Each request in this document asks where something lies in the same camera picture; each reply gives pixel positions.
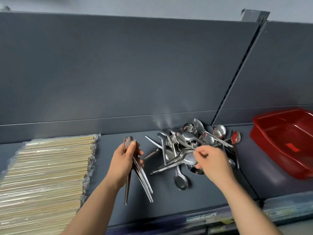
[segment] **red plastic basin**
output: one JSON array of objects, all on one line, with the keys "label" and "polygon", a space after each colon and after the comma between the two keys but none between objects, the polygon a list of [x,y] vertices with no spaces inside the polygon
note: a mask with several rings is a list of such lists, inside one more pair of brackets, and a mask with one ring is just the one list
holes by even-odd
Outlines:
[{"label": "red plastic basin", "polygon": [[253,141],[289,175],[313,177],[313,114],[282,110],[253,118]]}]

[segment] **wrist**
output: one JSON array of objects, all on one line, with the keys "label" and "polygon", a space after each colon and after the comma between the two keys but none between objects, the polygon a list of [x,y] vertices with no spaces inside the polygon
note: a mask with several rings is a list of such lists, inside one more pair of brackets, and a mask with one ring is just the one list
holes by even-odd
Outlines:
[{"label": "wrist", "polygon": [[101,184],[103,184],[107,189],[115,192],[116,194],[120,189],[116,180],[114,180],[114,178],[112,178],[109,174],[106,175]]},{"label": "wrist", "polygon": [[237,187],[239,184],[234,177],[225,178],[217,187],[221,190],[223,194],[231,192],[234,187]]}]

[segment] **shelf label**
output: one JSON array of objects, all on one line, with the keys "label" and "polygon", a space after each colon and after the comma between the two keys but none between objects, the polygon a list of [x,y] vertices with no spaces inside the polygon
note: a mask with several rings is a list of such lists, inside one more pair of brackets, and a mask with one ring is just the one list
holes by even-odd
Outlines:
[{"label": "shelf label", "polygon": [[214,221],[214,218],[216,217],[216,215],[217,215],[217,212],[190,217],[190,218],[186,218],[186,222],[192,223],[192,222],[198,222],[198,221],[204,221],[204,220]]}]

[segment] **fingers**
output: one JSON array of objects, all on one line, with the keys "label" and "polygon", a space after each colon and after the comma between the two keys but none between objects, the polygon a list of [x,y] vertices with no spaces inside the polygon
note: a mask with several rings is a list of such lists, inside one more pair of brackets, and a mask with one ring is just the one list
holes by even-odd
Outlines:
[{"label": "fingers", "polygon": [[142,156],[144,154],[143,150],[138,149],[138,155]]},{"label": "fingers", "polygon": [[202,156],[201,153],[194,151],[194,156],[200,165],[203,165],[206,162],[206,159]]},{"label": "fingers", "polygon": [[200,164],[196,164],[195,167],[196,167],[197,169],[202,168],[202,166],[201,166]]},{"label": "fingers", "polygon": [[136,149],[137,149],[137,142],[136,141],[132,141],[131,144],[128,146],[128,149],[127,149],[125,155],[127,157],[131,158],[134,155]]},{"label": "fingers", "polygon": [[196,152],[202,153],[203,155],[205,154],[210,154],[216,150],[215,147],[209,146],[209,145],[203,145],[200,147],[196,148]]},{"label": "fingers", "polygon": [[116,152],[119,152],[120,154],[124,154],[124,144],[122,143],[118,148],[115,150]]},{"label": "fingers", "polygon": [[144,168],[145,167],[145,165],[143,164],[143,160],[139,160],[139,163],[140,163],[140,165],[142,166],[142,168]]}]

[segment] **bundle of chopsticks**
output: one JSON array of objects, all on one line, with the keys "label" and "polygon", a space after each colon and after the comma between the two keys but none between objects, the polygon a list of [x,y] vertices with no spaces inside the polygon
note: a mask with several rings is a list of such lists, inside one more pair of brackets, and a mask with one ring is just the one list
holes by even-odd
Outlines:
[{"label": "bundle of chopsticks", "polygon": [[0,179],[0,234],[60,234],[84,202],[98,137],[25,143]]}]

